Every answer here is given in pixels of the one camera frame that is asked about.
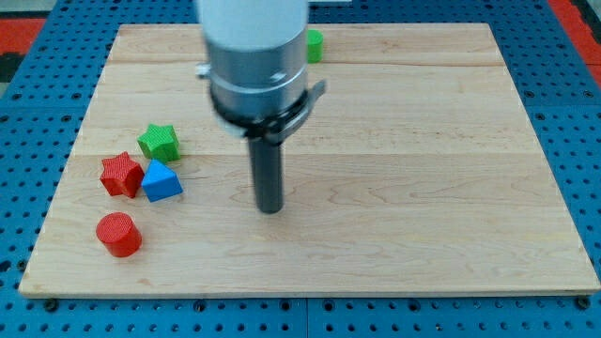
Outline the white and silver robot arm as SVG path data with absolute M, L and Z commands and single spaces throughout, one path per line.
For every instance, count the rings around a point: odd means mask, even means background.
M 306 0 L 199 0 L 208 80 L 222 122 L 241 137 L 279 145 L 327 88 L 308 84 Z

